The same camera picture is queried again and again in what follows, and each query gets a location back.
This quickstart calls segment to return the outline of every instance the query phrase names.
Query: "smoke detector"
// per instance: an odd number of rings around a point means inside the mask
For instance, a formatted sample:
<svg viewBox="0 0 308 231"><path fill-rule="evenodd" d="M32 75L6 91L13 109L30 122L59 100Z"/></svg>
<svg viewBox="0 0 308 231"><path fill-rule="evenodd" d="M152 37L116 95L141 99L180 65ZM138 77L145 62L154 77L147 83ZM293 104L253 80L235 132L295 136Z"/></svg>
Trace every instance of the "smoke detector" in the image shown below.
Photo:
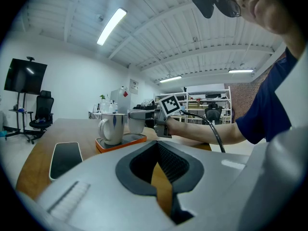
<svg viewBox="0 0 308 231"><path fill-rule="evenodd" d="M95 16L95 20L96 20L97 22L102 22L102 21L104 20L104 18L103 18L103 16L102 16L101 14L97 14L97 15Z"/></svg>

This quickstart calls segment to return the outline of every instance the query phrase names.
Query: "mug handle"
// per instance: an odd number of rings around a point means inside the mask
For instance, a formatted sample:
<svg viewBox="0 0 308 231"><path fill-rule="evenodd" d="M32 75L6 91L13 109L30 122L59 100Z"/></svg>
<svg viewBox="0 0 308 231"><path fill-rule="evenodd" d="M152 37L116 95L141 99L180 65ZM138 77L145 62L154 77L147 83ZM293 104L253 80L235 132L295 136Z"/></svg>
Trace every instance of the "mug handle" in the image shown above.
<svg viewBox="0 0 308 231"><path fill-rule="evenodd" d="M104 126L105 126L107 121L108 121L108 119L103 119L98 124L98 134L100 135L100 137L102 139L107 139L106 136L104 135Z"/></svg>

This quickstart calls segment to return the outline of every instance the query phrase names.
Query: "phone screen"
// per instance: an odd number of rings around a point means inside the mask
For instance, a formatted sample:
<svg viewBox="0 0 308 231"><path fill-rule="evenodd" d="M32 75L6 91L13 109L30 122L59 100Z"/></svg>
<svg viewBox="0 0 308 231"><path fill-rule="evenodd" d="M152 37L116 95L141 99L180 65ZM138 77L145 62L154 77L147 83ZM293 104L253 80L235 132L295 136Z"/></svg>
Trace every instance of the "phone screen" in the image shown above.
<svg viewBox="0 0 308 231"><path fill-rule="evenodd" d="M55 180L82 162L77 142L56 144L51 161L50 178Z"/></svg>

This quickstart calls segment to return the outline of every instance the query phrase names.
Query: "nose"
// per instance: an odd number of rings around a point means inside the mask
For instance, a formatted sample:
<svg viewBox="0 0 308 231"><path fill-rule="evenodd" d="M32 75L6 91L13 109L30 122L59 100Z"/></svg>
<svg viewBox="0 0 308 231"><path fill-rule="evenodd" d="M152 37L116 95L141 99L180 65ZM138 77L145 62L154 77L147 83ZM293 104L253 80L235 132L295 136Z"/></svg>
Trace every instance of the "nose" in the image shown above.
<svg viewBox="0 0 308 231"><path fill-rule="evenodd" d="M241 7L241 8L248 8L248 2L249 0L235 0L236 3Z"/></svg>

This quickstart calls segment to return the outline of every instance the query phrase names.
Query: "mouth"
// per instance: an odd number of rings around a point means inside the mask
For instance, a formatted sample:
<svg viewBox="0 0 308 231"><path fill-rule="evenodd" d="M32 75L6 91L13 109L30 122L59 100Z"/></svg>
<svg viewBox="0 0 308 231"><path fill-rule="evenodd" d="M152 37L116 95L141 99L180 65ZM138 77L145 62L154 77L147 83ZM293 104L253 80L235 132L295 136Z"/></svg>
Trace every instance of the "mouth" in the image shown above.
<svg viewBox="0 0 308 231"><path fill-rule="evenodd" d="M256 17L256 6L258 2L259 0L253 0L252 2L249 3L249 12L254 18Z"/></svg>

